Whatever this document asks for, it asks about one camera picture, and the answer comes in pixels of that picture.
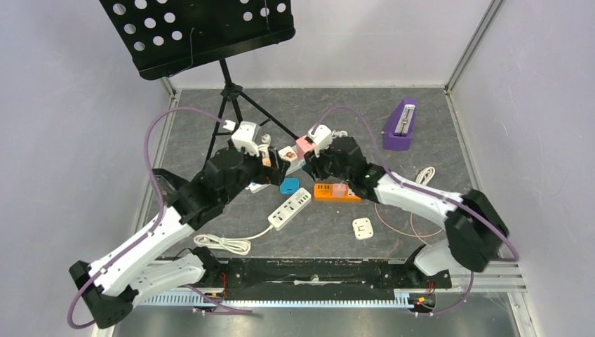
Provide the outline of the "white multicolour power strip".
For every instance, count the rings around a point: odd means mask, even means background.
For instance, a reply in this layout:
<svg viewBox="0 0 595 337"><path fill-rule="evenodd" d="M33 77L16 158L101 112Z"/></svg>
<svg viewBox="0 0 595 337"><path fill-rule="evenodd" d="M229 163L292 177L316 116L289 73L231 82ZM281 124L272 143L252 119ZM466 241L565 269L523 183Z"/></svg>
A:
<svg viewBox="0 0 595 337"><path fill-rule="evenodd" d="M286 171L285 178L291 177L291 175L294 174L294 172L300 170L304 164L305 164L304 159L296 159L295 161L292 161L288 170ZM246 187L246 190L249 190L251 193L255 194L255 193L258 193L259 191L265 189L268 186L269 186L269 184L261 185L258 183L251 183L250 185L248 185Z"/></svg>

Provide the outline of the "white cube socket adapter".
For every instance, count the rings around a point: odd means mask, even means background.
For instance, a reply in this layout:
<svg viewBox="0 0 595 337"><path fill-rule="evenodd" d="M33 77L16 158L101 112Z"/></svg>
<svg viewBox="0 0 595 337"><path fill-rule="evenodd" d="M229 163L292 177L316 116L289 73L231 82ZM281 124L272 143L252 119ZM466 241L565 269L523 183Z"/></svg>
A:
<svg viewBox="0 0 595 337"><path fill-rule="evenodd" d="M287 146L287 147L280 149L278 151L278 154L281 159L283 159L289 163L293 163L299 159L295 149L291 146Z"/></svg>

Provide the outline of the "small pink charger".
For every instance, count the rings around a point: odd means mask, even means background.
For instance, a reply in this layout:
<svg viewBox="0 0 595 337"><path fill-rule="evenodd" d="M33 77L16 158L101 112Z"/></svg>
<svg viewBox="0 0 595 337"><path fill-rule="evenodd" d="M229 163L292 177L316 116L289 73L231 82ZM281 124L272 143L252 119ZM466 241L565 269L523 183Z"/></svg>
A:
<svg viewBox="0 0 595 337"><path fill-rule="evenodd" d="M336 183L332 186L332 196L334 198L344 198L348 194L348 185L345 183Z"/></svg>

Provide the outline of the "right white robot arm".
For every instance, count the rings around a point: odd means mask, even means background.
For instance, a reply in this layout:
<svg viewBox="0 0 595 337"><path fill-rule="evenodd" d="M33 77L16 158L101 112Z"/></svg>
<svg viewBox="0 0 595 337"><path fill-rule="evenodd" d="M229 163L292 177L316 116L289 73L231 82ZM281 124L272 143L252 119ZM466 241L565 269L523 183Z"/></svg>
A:
<svg viewBox="0 0 595 337"><path fill-rule="evenodd" d="M412 254L405 276L413 286L424 286L455 266L483 272L508 241L507 226L481 191L460 194L407 180L369 162L352 137L304 136L297 149L305 158L303 169L313 179L343 180L361 199L414 213L445 230L445 239Z"/></svg>

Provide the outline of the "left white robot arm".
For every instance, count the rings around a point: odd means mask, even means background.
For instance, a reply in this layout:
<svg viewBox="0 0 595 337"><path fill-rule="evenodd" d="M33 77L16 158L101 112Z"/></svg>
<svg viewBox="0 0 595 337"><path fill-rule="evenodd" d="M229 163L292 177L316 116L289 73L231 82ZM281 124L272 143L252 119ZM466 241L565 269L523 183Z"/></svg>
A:
<svg viewBox="0 0 595 337"><path fill-rule="evenodd" d="M79 260L69 268L78 291L67 313L73 329L88 324L74 322L76 304L83 300L90 325L106 329L119 323L142 300L177 286L199 282L213 286L220 268L191 253L181 264L152 268L149 279L142 271L166 249L196 232L222 214L251 183L280 185L291 162L274 147L251 150L234 145L219 150L191 180L164 169L152 170L159 212L141 230L92 263Z"/></svg>

